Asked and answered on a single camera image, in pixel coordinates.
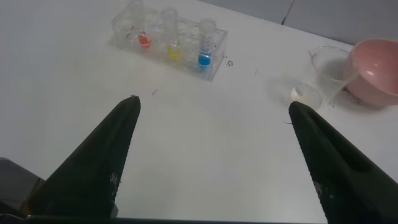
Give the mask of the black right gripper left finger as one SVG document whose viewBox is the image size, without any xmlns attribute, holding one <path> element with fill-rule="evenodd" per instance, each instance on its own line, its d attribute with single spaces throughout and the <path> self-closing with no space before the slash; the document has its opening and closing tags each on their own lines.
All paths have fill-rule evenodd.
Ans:
<svg viewBox="0 0 398 224">
<path fill-rule="evenodd" d="M 110 217 L 141 110 L 122 100 L 29 200 L 33 215 Z"/>
</svg>

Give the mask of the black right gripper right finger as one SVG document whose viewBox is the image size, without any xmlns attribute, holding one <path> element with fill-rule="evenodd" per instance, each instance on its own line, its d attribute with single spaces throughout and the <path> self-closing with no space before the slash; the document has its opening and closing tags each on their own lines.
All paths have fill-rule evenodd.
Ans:
<svg viewBox="0 0 398 224">
<path fill-rule="evenodd" d="M 289 115 L 328 223 L 397 223 L 397 182 L 311 107 Z"/>
</svg>

